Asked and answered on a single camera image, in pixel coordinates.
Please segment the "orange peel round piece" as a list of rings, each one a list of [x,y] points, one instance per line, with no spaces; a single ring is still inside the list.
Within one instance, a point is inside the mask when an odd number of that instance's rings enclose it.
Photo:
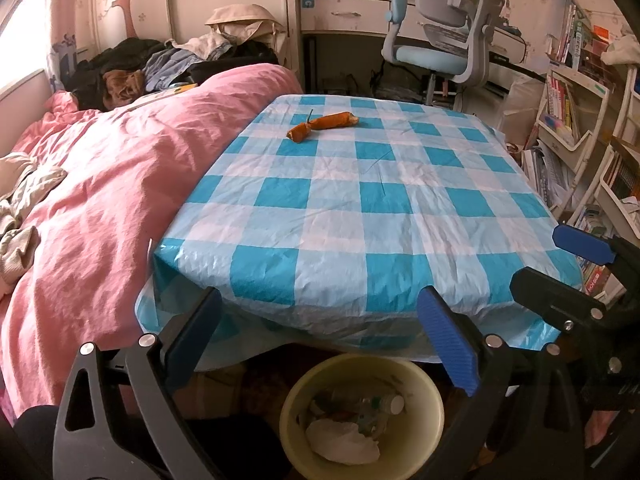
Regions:
[[[288,130],[286,137],[294,143],[302,143],[312,131],[311,124],[309,122],[301,122],[292,129]]]

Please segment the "orange peel curved piece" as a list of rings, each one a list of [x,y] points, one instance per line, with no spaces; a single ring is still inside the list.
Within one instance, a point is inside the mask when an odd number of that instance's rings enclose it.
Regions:
[[[341,112],[311,119],[307,125],[311,130],[328,130],[353,127],[359,124],[359,118],[351,112]]]

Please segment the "clear plastic bottle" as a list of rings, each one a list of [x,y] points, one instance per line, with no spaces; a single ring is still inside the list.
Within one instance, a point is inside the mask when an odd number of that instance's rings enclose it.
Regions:
[[[387,393],[382,396],[364,398],[360,403],[360,411],[370,416],[399,415],[405,408],[405,399],[398,393]]]

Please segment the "white plastic bag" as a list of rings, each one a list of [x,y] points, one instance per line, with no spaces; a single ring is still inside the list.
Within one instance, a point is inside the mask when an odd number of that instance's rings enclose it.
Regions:
[[[375,440],[360,434],[354,422],[318,419],[307,427],[305,434],[311,451],[332,463],[369,465],[381,456]]]

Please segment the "yellow trash bin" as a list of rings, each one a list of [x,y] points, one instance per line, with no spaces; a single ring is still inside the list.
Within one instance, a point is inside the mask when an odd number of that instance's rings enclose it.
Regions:
[[[404,397],[399,415],[360,411],[364,398],[387,393]],[[305,431],[318,419],[354,422],[360,434],[378,444],[380,459],[347,466],[312,452]],[[328,359],[300,378],[284,401],[279,422],[285,455],[306,479],[410,479],[434,453],[444,425],[442,397],[420,367],[356,354]]]

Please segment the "white book shelf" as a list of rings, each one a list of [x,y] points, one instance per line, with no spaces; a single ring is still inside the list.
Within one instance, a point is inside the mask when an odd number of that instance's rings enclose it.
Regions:
[[[594,192],[605,143],[622,133],[634,88],[639,43],[633,34],[606,42],[575,0],[552,0],[544,36],[544,90],[533,139],[544,159],[550,209],[575,222]]]

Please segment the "pink duvet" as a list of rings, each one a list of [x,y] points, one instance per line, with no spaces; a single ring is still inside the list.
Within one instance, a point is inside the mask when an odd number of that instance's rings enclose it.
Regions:
[[[134,303],[160,240],[206,170],[273,100],[299,92],[285,67],[227,70],[134,110],[48,101],[16,149],[65,179],[30,212],[40,242],[1,303],[1,373],[15,414],[61,401],[78,348],[129,346]]]

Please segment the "blue checkered tablecloth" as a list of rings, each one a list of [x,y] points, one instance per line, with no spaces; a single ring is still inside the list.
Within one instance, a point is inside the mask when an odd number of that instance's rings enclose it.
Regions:
[[[288,130],[351,112],[353,127]],[[224,305],[201,368],[293,341],[431,361],[416,316],[433,286],[485,334],[538,350],[558,331],[517,304],[530,266],[579,287],[576,259],[501,132],[438,107],[279,96],[230,143],[152,255],[134,314],[159,332],[207,287]]]

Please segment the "beige clothes on bed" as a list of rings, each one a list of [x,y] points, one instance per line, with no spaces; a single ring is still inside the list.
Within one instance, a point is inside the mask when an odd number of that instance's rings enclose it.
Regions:
[[[25,226],[28,215],[67,176],[57,166],[14,152],[1,159],[1,297],[8,296],[32,267],[40,235]]]

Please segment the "yellow book on bed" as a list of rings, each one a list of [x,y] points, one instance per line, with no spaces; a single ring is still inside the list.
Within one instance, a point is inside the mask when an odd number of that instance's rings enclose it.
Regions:
[[[134,105],[144,105],[146,103],[151,103],[154,101],[166,99],[166,98],[169,98],[170,96],[176,96],[177,94],[187,92],[194,88],[198,88],[198,84],[180,84],[180,86],[175,86],[172,88],[168,88],[166,90],[146,94],[145,96],[142,96],[141,98],[136,99],[134,101]]]

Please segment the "grey blue office chair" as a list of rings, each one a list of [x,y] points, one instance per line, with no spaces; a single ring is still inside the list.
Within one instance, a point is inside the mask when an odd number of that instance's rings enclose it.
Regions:
[[[436,79],[458,88],[481,87],[489,76],[489,51],[506,0],[414,0],[427,48],[398,44],[409,0],[390,0],[382,57],[394,65],[412,65],[430,73],[425,103],[433,103]]]

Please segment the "pile of dark clothes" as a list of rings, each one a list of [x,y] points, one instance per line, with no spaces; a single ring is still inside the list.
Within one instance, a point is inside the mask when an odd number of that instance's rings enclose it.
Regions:
[[[213,46],[194,38],[173,46],[129,38],[80,62],[73,75],[63,80],[63,88],[82,110],[107,112],[176,84],[201,84],[226,70],[260,63],[279,63],[276,51],[260,41],[235,44],[224,38]]]

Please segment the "beige bag on bed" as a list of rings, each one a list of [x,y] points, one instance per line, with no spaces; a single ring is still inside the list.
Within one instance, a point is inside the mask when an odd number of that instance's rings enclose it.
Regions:
[[[218,34],[232,38],[236,44],[262,42],[277,55],[285,47],[288,34],[266,8],[259,4],[229,4],[213,10],[205,25]]]

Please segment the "white desk with drawers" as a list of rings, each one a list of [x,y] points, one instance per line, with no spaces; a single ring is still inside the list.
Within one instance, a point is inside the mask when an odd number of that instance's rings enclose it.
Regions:
[[[388,32],[386,13],[390,0],[298,0],[300,30],[302,32],[334,32],[342,34],[383,37]],[[401,24],[399,37],[426,42],[423,26],[428,22],[412,3]],[[496,29],[491,51],[508,58],[510,63],[525,61],[526,42],[518,37]]]

